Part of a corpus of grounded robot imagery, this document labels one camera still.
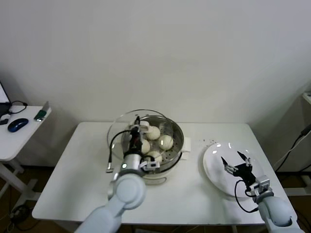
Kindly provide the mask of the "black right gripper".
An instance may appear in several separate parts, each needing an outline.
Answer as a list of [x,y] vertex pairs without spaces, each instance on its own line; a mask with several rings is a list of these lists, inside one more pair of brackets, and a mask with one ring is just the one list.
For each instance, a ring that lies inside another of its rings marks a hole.
[[231,166],[223,157],[221,157],[224,169],[227,173],[233,174],[235,177],[240,177],[246,185],[246,190],[250,191],[250,186],[256,182],[256,177],[252,173],[253,166],[251,165],[250,157],[246,157],[239,151],[237,151],[237,153],[245,163],[237,166]]

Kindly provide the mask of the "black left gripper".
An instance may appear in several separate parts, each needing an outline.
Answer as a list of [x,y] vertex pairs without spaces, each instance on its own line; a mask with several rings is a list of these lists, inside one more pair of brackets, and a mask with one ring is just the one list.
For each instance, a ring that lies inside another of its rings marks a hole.
[[130,139],[130,152],[141,153],[142,140],[140,135],[140,117],[136,117],[136,124],[133,126],[133,132],[131,132]]

